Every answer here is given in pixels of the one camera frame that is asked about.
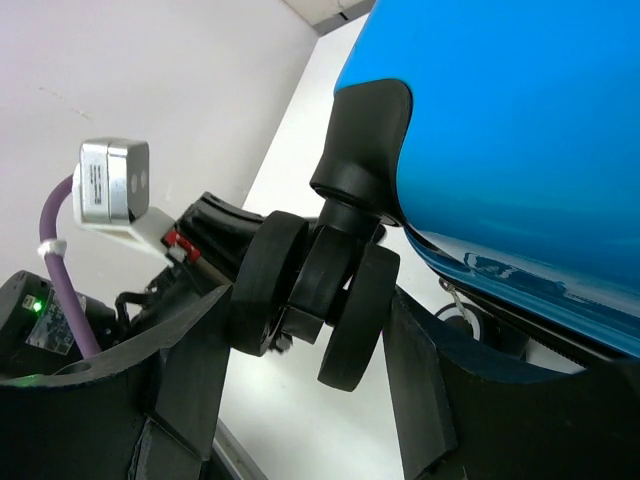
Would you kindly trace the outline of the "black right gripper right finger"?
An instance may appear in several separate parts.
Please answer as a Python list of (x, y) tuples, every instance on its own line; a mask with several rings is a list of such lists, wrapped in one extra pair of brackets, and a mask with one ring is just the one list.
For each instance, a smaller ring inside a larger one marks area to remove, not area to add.
[(502, 354), (402, 290), (383, 330), (408, 479), (635, 479), (639, 364), (574, 374)]

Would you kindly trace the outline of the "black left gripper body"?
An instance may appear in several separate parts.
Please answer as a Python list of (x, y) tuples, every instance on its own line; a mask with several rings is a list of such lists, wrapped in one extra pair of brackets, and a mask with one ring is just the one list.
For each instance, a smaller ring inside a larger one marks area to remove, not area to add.
[(180, 286), (202, 295), (235, 281), (249, 244), (265, 218), (235, 207), (210, 192), (203, 193), (163, 231), (161, 245), (169, 265), (141, 292), (123, 292), (115, 309), (121, 327), (128, 330), (141, 321), (127, 306), (147, 310)]

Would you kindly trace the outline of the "blue kids suitcase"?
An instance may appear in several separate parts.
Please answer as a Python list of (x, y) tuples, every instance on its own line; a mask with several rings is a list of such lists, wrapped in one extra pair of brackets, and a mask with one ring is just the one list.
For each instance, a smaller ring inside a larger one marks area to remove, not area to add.
[(227, 326), (261, 356), (333, 331), (351, 391), (402, 300), (398, 227), (501, 323), (590, 372), (639, 369), (639, 5), (378, 1), (334, 87), (320, 215), (252, 230)]

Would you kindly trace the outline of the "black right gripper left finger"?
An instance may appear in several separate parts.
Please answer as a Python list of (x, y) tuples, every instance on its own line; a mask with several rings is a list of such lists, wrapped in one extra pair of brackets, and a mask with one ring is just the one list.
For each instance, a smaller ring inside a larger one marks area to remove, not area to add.
[(2, 382), (2, 478), (206, 478), (230, 294), (219, 287), (61, 374)]

